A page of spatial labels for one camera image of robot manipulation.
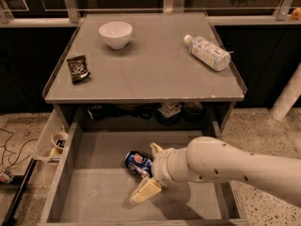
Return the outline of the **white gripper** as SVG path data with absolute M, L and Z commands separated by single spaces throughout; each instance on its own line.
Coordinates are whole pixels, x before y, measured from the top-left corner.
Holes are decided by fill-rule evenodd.
M 185 149 L 165 149 L 152 142 L 151 154 L 154 157 L 151 172 L 154 178 L 145 177 L 130 197 L 130 203 L 140 204 L 161 192 L 162 186 L 174 186 L 188 182 L 191 177 Z

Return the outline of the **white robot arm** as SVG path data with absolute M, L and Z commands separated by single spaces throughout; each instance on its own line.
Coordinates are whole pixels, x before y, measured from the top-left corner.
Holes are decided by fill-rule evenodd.
M 196 137 L 185 147 L 166 149 L 150 143 L 152 176 L 131 196 L 142 203 L 164 187 L 178 183 L 239 181 L 298 206 L 301 202 L 301 161 L 239 150 L 217 137 Z

